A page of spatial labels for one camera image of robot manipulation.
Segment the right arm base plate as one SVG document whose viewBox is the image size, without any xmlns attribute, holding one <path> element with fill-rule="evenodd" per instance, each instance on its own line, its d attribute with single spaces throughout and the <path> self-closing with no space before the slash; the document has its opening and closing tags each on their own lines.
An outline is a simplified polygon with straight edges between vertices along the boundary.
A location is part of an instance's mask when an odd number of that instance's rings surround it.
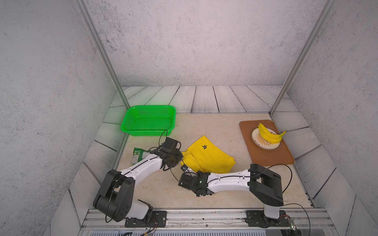
<svg viewBox="0 0 378 236">
<path fill-rule="evenodd" d="M 249 227 L 291 227 L 291 220 L 284 210 L 279 211 L 278 219 L 268 218 L 262 210 L 247 210 L 245 222 Z"/>
</svg>

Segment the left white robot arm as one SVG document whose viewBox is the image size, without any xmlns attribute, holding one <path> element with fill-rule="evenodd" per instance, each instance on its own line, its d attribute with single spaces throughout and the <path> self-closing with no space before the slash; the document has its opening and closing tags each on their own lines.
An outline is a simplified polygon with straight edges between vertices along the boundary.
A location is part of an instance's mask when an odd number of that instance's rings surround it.
<svg viewBox="0 0 378 236">
<path fill-rule="evenodd" d="M 150 223 L 153 207 L 142 200 L 133 199 L 135 187 L 160 169 L 167 171 L 176 167 L 183 159 L 180 148 L 179 141 L 167 137 L 133 166 L 122 171 L 110 170 L 94 198 L 93 207 L 116 222 L 129 218 Z"/>
</svg>

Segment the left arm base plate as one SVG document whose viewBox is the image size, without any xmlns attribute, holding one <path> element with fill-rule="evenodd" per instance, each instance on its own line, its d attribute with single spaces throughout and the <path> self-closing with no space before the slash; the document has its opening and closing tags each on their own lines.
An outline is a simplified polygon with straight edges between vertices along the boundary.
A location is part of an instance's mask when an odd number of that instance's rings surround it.
<svg viewBox="0 0 378 236">
<path fill-rule="evenodd" d="M 167 211 L 165 210 L 152 210 L 147 213 L 143 219 L 126 218 L 126 228 L 164 228 L 166 226 Z"/>
</svg>

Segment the yellow shorts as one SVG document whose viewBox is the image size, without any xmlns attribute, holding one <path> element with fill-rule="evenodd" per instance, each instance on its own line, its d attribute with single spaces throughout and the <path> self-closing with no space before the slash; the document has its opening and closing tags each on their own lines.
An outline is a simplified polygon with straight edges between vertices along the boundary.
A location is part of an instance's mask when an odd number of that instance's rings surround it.
<svg viewBox="0 0 378 236">
<path fill-rule="evenodd" d="M 232 156 L 220 150 L 206 136 L 189 146 L 183 156 L 181 166 L 186 165 L 194 172 L 226 174 L 236 163 Z"/>
</svg>

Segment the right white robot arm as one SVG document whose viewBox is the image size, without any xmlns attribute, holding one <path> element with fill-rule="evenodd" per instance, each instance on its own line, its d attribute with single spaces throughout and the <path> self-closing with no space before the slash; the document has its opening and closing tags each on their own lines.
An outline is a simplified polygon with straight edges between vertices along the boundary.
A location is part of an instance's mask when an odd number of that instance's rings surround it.
<svg viewBox="0 0 378 236">
<path fill-rule="evenodd" d="M 280 218 L 280 207 L 284 205 L 281 176 L 258 164 L 236 173 L 183 173 L 178 186 L 192 191 L 198 197 L 222 191 L 251 192 L 263 203 L 264 216 L 275 220 Z"/>
</svg>

